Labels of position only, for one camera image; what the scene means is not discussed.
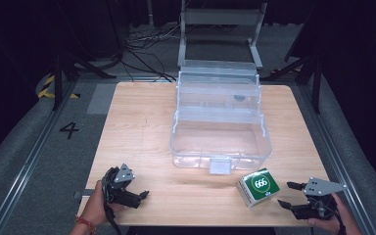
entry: human hand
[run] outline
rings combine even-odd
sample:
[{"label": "human hand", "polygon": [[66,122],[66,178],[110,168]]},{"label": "human hand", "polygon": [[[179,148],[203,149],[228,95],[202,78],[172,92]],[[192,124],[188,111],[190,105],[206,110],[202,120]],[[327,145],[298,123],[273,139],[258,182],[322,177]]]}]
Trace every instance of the human hand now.
[{"label": "human hand", "polygon": [[[107,222],[104,203],[105,198],[103,196],[102,181],[99,180],[97,181],[96,188],[88,199],[84,211],[80,217],[85,221],[90,222],[94,227]],[[121,212],[125,209],[125,206],[120,204],[108,204],[108,206],[112,208],[114,212]],[[70,235],[78,234],[90,234],[90,230],[87,225],[77,223],[71,230]]]},{"label": "human hand", "polygon": [[[359,230],[358,226],[356,225],[353,216],[351,215],[348,208],[344,205],[341,201],[340,197],[337,194],[332,194],[334,197],[335,202],[337,203],[337,209],[340,213],[341,220],[346,226],[346,231],[348,235],[361,235],[361,231]],[[339,234],[340,231],[340,222],[336,216],[333,216],[331,219],[322,220],[317,218],[310,218],[307,220],[307,223],[311,226],[315,226],[324,230],[329,231],[332,235]]]}]

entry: table surface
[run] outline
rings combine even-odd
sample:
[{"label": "table surface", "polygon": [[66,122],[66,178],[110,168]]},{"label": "table surface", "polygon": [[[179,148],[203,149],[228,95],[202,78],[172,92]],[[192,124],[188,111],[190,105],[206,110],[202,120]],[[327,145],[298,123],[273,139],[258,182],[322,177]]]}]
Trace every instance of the table surface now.
[{"label": "table surface", "polygon": [[[93,189],[110,167],[126,163],[135,179],[126,188],[150,191],[138,209],[117,214],[121,225],[306,226],[277,199],[306,203],[302,191],[286,182],[328,179],[295,97],[288,86],[264,85],[261,108],[266,116],[272,155],[266,167],[280,187],[271,200],[247,208],[236,183],[253,170],[230,175],[209,174],[205,168],[180,168],[172,162],[169,137],[175,111],[175,83],[122,82],[106,119],[86,188]],[[83,197],[81,214],[88,197]]]}]

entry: aluminum rail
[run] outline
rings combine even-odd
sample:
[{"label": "aluminum rail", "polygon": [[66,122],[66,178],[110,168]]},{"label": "aluminum rail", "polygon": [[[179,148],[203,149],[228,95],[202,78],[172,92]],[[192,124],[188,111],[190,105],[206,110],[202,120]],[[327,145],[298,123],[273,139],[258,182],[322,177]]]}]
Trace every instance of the aluminum rail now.
[{"label": "aluminum rail", "polygon": [[338,150],[335,147],[335,144],[328,132],[328,129],[323,122],[322,116],[318,115],[312,107],[311,104],[311,95],[309,90],[306,86],[298,86],[299,91],[304,98],[305,105],[310,109],[310,117],[314,120],[316,127],[319,129],[321,133],[322,140],[326,145],[326,150],[328,152],[329,161],[334,168],[334,171],[341,181],[341,183],[346,184],[348,186],[348,190],[345,191],[347,199],[350,203],[350,207],[352,208],[352,212],[355,216],[355,219],[358,222],[360,229],[362,230],[363,234],[376,234],[376,229],[356,192],[355,188],[353,187],[353,181],[351,180],[348,172],[346,171],[344,164],[341,160],[341,156],[338,153]]},{"label": "aluminum rail", "polygon": [[61,102],[58,109],[56,111],[53,111],[50,116],[48,116],[47,122],[45,123],[41,133],[39,134],[31,152],[23,163],[23,167],[15,177],[11,189],[9,190],[8,195],[6,196],[4,202],[2,203],[2,206],[0,207],[0,234],[4,229],[6,223],[8,222],[8,219],[11,216],[11,213],[14,210],[18,199],[23,193],[26,183],[30,179],[35,166],[37,165],[41,157],[51,130],[55,126],[55,123],[62,113],[63,108],[69,100],[68,97],[70,96],[74,88],[75,82],[68,82],[63,93],[63,101]]}]

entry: clear plastic container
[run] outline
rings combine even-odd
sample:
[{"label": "clear plastic container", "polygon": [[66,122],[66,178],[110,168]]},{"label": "clear plastic container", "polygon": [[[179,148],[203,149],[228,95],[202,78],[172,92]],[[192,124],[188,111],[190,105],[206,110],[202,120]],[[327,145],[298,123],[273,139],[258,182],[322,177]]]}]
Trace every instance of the clear plastic container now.
[{"label": "clear plastic container", "polygon": [[170,151],[176,166],[203,167],[212,172],[212,161],[218,165],[224,162],[216,173],[230,173],[231,169],[260,168],[271,154],[271,144],[264,115],[255,123],[176,119]]},{"label": "clear plastic container", "polygon": [[256,70],[242,74],[182,70],[169,142],[174,164],[222,174],[260,168],[271,154],[260,96]]},{"label": "clear plastic container", "polygon": [[182,72],[213,73],[213,74],[235,74],[235,75],[256,75],[254,63],[224,62],[224,61],[198,61],[185,60]]}]

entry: yellow tape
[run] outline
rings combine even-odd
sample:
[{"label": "yellow tape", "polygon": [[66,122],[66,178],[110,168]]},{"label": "yellow tape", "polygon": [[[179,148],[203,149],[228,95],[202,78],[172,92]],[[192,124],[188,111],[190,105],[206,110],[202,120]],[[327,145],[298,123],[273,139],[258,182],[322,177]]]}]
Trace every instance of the yellow tape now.
[{"label": "yellow tape", "polygon": [[[41,97],[52,98],[52,99],[56,98],[55,94],[47,92],[51,83],[54,81],[54,78],[55,78],[54,75],[51,75],[50,77],[48,77],[48,79],[45,81],[44,85],[42,86],[41,91],[38,93],[39,98],[41,98]],[[70,95],[70,98],[72,98],[72,99],[78,99],[80,97],[81,97],[80,94],[71,94]]]}]

